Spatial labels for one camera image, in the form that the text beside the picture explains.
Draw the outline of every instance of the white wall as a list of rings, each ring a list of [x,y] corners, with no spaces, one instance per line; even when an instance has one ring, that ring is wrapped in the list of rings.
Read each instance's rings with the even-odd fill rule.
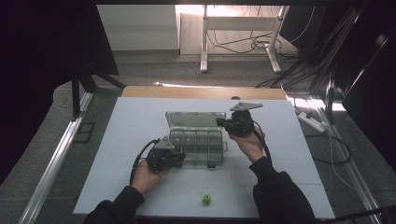
[[[97,7],[111,49],[178,49],[175,6]]]

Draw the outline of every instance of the forearm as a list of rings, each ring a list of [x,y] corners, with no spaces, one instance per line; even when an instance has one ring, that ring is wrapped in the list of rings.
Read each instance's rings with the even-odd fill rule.
[[[267,223],[317,223],[309,201],[286,172],[278,173],[261,158],[250,169],[258,178],[253,189],[260,217]]]
[[[112,203],[102,201],[88,214],[84,224],[125,223],[134,218],[137,207],[145,201],[143,195],[132,187],[125,187]]]

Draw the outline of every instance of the transparent box lid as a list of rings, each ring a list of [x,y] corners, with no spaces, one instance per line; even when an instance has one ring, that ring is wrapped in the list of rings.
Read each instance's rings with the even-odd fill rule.
[[[221,131],[216,119],[225,118],[225,112],[166,112],[171,130]]]

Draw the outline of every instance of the green object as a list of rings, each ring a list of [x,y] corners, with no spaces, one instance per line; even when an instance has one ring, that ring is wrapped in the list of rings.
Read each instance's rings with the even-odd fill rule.
[[[202,203],[206,206],[210,205],[212,202],[212,199],[210,198],[210,194],[204,195],[204,198],[202,198]]]

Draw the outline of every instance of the white power strip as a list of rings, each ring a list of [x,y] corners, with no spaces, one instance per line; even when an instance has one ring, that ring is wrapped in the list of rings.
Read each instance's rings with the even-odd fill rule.
[[[320,133],[323,133],[327,129],[326,122],[322,121],[321,123],[319,123],[317,120],[313,118],[308,119],[306,117],[305,112],[301,112],[300,115],[298,116],[298,119],[302,120],[303,122],[305,122],[306,124],[308,124],[309,126],[311,126]]]

